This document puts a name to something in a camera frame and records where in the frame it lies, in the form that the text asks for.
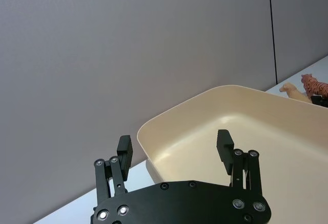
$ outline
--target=toy animal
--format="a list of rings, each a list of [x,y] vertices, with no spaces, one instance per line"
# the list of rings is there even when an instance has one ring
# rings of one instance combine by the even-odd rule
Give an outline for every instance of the toy animal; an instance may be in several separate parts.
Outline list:
[[[321,95],[323,98],[328,98],[328,84],[319,82],[312,74],[303,74],[302,83],[308,98],[312,95]]]
[[[289,98],[296,99],[299,101],[312,103],[309,98],[307,98],[305,95],[303,95],[300,91],[297,90],[297,88],[292,83],[285,83],[283,86],[279,89],[280,92],[286,92]]]

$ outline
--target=metal linkage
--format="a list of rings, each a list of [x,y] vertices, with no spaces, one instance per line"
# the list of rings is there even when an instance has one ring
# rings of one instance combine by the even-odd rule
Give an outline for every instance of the metal linkage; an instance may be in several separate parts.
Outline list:
[[[231,175],[230,186],[243,189],[244,171],[246,175],[246,189],[262,195],[259,153],[250,150],[244,153],[240,149],[234,150],[234,143],[228,130],[219,130],[217,135],[217,150],[225,169]]]
[[[97,203],[112,197],[108,181],[113,178],[115,195],[126,193],[124,181],[128,179],[129,168],[132,161],[132,143],[129,135],[121,136],[117,146],[117,156],[105,161],[95,161]]]

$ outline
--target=white table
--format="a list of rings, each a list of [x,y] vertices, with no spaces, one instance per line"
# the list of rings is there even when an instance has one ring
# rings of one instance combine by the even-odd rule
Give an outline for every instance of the white table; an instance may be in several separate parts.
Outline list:
[[[299,73],[286,79],[280,84],[267,90],[279,96],[288,97],[286,93],[279,92],[279,88],[285,82],[293,83],[300,92],[305,92],[303,84],[301,83],[302,74],[313,74],[321,82],[328,83],[328,56],[315,64],[305,68]],[[146,169],[146,161],[139,163],[132,167],[129,171],[129,179],[125,183],[129,192],[148,187],[154,184]],[[35,222],[36,224],[58,224],[58,223],[79,223],[90,224],[90,216],[93,214],[93,207],[97,206],[96,189],[70,202],[62,208],[56,210],[50,215]]]

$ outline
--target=bolt head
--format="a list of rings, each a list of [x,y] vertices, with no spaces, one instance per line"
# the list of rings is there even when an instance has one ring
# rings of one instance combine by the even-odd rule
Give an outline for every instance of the bolt head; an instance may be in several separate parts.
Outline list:
[[[244,221],[246,223],[252,223],[252,217],[249,214],[244,215]]]
[[[243,209],[245,207],[245,203],[240,200],[240,199],[235,199],[232,201],[232,205],[236,208],[236,209]]]
[[[253,203],[253,207],[256,211],[263,212],[265,210],[265,205],[261,202],[255,202]]]
[[[189,187],[192,187],[192,188],[196,187],[196,183],[193,181],[189,182]]]
[[[126,215],[129,211],[129,207],[128,206],[121,206],[119,207],[117,214],[118,215]]]
[[[162,190],[167,190],[167,189],[169,188],[169,184],[167,184],[167,183],[162,183],[162,184],[160,184],[160,188],[161,188]]]
[[[119,210],[119,212],[120,212],[121,214],[125,214],[125,213],[127,212],[127,208],[122,207],[122,208]]]
[[[117,162],[117,161],[118,161],[117,157],[113,157],[113,158],[111,159],[111,162]]]
[[[103,210],[98,214],[98,220],[106,220],[108,217],[108,211]]]
[[[257,154],[256,151],[251,151],[251,152],[250,152],[250,155],[251,155],[251,156],[258,156],[258,154]]]
[[[236,150],[236,151],[235,151],[235,154],[236,154],[237,156],[240,156],[240,155],[242,154],[242,151],[241,151],[241,150]]]

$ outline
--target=gray partition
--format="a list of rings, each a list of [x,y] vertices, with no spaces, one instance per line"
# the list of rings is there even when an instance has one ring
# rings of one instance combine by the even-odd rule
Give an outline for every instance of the gray partition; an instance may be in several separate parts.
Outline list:
[[[136,132],[160,112],[218,85],[275,83],[269,0],[0,0],[0,11],[3,223],[93,188],[94,160],[122,134],[133,163],[145,159]]]
[[[327,1],[272,0],[279,82],[328,54]]]

